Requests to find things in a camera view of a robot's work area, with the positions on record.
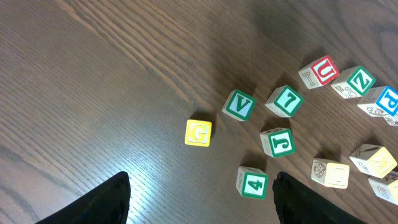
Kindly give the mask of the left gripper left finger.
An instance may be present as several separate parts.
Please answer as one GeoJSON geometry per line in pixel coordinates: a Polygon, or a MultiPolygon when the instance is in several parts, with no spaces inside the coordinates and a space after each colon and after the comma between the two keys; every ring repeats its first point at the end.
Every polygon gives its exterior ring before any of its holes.
{"type": "Polygon", "coordinates": [[[121,171],[37,224],[126,224],[130,196],[128,173],[121,171]]]}

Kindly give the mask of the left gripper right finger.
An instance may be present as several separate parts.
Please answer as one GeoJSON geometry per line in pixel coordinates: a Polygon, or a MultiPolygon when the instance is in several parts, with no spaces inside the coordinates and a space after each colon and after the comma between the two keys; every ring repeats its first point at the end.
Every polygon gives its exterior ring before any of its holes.
{"type": "Polygon", "coordinates": [[[277,174],[272,190],[281,224],[364,224],[286,172],[277,174]]]}

